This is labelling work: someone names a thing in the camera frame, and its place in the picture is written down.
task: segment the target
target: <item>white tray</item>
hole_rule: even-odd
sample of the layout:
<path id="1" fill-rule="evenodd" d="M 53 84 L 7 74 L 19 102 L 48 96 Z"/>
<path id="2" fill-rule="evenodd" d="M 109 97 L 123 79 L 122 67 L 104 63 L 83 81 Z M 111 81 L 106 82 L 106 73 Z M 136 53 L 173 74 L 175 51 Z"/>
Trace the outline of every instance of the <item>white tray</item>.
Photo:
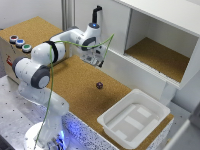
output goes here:
<path id="1" fill-rule="evenodd" d="M 135 149 L 169 113 L 169 108 L 134 89 L 97 121 L 105 133 L 122 147 Z"/>

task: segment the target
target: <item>brown cardboard box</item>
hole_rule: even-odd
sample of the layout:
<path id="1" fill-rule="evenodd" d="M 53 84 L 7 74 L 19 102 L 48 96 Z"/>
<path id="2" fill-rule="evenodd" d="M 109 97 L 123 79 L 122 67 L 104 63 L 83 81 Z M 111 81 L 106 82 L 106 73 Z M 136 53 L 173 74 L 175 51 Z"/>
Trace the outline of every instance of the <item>brown cardboard box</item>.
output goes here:
<path id="1" fill-rule="evenodd" d="M 40 17 L 35 17 L 12 27 L 1 30 L 0 49 L 6 74 L 15 82 L 19 83 L 19 79 L 16 78 L 14 72 L 12 71 L 12 62 L 17 57 L 21 56 L 31 58 L 30 53 L 23 53 L 21 49 L 18 49 L 15 45 L 10 44 L 10 36 L 17 35 L 20 39 L 25 40 L 26 44 L 30 44 L 33 48 L 43 43 L 44 41 L 48 41 L 52 36 L 60 32 L 62 32 L 61 29 Z"/>

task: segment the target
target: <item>shelf bottom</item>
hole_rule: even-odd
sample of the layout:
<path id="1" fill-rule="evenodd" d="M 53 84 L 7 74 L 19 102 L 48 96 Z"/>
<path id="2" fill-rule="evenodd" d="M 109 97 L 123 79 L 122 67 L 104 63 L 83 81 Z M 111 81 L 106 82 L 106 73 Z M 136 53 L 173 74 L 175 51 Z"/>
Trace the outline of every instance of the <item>shelf bottom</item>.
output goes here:
<path id="1" fill-rule="evenodd" d="M 144 38 L 125 53 L 178 82 L 181 82 L 190 60 L 149 38 Z"/>

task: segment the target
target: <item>green cable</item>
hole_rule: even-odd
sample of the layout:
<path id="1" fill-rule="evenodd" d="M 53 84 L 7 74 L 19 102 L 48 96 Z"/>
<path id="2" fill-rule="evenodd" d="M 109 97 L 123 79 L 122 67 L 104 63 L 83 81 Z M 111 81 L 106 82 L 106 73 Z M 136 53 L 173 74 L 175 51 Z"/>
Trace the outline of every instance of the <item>green cable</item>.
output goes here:
<path id="1" fill-rule="evenodd" d="M 110 43 L 111 43 L 113 37 L 114 37 L 114 34 L 113 34 L 110 38 L 108 38 L 106 41 L 104 41 L 103 43 L 100 43 L 100 44 L 94 45 L 94 46 L 83 46 L 83 45 L 78 45 L 78 44 L 75 44 L 75 43 L 72 43 L 72 42 L 69 42 L 69 41 L 56 41 L 55 43 L 62 42 L 62 43 L 69 43 L 69 44 L 72 44 L 72 45 L 75 45 L 75 46 L 90 47 L 90 48 L 92 48 L 92 47 L 98 47 L 98 46 L 100 46 L 100 45 L 103 45 L 103 44 L 105 44 L 106 42 L 109 41 L 108 46 L 107 46 L 107 49 L 106 49 L 106 53 L 105 53 L 105 55 L 104 55 L 104 59 L 105 59 L 105 56 L 106 56 L 106 54 L 107 54 L 108 48 L 109 48 L 109 46 L 110 46 Z M 36 145 L 37 145 L 37 142 L 38 142 L 38 139 L 39 139 L 39 136 L 40 136 L 40 132 L 41 132 L 42 127 L 43 127 L 43 125 L 44 125 L 44 122 L 45 122 L 45 120 L 46 120 L 46 118 L 47 118 L 47 114 L 48 114 L 49 106 L 50 106 L 50 101 L 51 101 L 51 95 L 52 95 L 52 91 L 53 91 L 53 74 L 54 74 L 54 73 L 53 73 L 53 63 L 52 63 L 52 52 L 51 52 L 51 49 L 52 49 L 52 46 L 50 46 L 50 61 L 51 61 L 51 76 L 52 76 L 52 81 L 51 81 L 51 92 L 50 92 L 50 95 L 49 95 L 49 100 L 48 100 L 48 105 L 47 105 L 47 111 L 46 111 L 44 120 L 43 120 L 43 122 L 42 122 L 42 125 L 41 125 L 41 127 L 40 127 L 39 133 L 38 133 L 38 135 L 37 135 L 37 139 L 36 139 L 36 142 L 35 142 L 34 150 L 35 150 L 35 148 L 36 148 Z"/>

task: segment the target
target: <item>brown cork surface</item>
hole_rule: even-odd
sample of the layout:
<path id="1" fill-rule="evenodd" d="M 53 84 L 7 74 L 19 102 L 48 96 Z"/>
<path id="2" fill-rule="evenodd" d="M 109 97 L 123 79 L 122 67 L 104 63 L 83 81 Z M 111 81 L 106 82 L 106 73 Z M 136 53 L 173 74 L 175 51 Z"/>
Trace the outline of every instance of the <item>brown cork surface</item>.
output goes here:
<path id="1" fill-rule="evenodd" d="M 97 82 L 103 83 L 103 89 L 96 88 Z M 84 63 L 78 56 L 73 56 L 54 67 L 53 90 L 68 101 L 72 113 L 119 149 L 123 149 L 104 133 L 97 118 L 131 92 L 131 89 Z M 172 115 L 167 116 L 137 150 L 147 148 L 172 119 Z"/>
<path id="2" fill-rule="evenodd" d="M 149 38 L 144 38 L 125 51 L 130 56 L 181 82 L 189 58 Z"/>
<path id="3" fill-rule="evenodd" d="M 0 31 L 0 36 L 9 42 L 11 35 L 17 35 L 19 39 L 25 40 L 26 44 L 35 47 L 52 36 L 62 32 L 58 27 L 50 24 L 40 17 L 21 22 Z"/>

